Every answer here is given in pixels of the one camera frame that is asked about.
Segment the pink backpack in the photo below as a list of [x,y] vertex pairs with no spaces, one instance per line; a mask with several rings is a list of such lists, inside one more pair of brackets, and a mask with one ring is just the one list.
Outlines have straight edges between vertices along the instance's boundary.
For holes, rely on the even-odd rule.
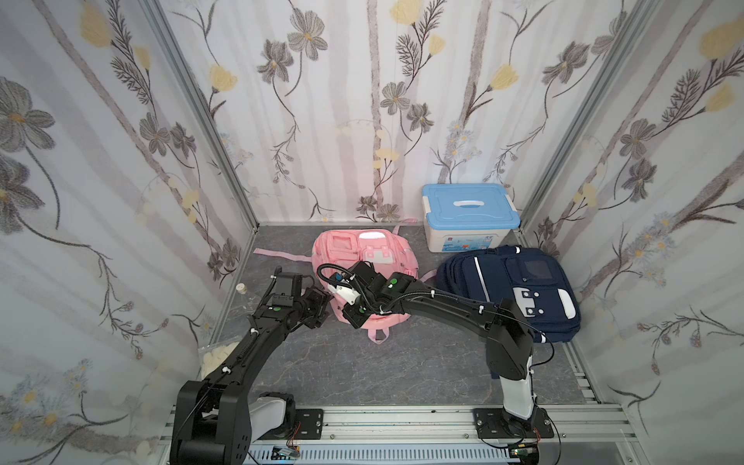
[[[300,256],[286,252],[256,248],[254,253],[267,257],[277,257],[291,262],[310,263],[315,271],[319,265],[333,264],[351,269],[357,262],[369,262],[374,269],[389,278],[394,272],[419,278],[419,263],[406,238],[398,235],[400,226],[393,231],[373,230],[330,230],[322,232],[314,241],[311,255]],[[331,309],[338,321],[350,325],[344,318],[342,309],[347,302],[345,296],[351,291],[338,294],[331,287],[333,299]],[[381,345],[388,340],[391,328],[406,322],[410,316],[393,314],[391,316],[370,316],[362,325],[368,338]]]

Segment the navy blue backpack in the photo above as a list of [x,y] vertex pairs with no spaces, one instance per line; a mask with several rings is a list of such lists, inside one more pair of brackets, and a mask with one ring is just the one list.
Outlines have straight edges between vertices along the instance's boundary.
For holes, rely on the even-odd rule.
[[512,300],[538,329],[538,343],[569,342],[581,327],[579,303],[567,274],[538,248],[461,252],[441,263],[435,282],[437,288],[471,300]]

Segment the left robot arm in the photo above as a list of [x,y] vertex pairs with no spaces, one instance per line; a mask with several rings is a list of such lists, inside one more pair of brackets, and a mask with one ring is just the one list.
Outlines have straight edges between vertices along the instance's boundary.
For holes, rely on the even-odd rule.
[[286,424],[288,396],[271,396],[261,406],[274,418],[252,424],[249,393],[271,354],[301,326],[317,329],[327,319],[331,294],[299,273],[275,269],[250,329],[226,360],[201,381],[188,381],[176,399],[170,444],[172,464],[242,464],[252,443]]

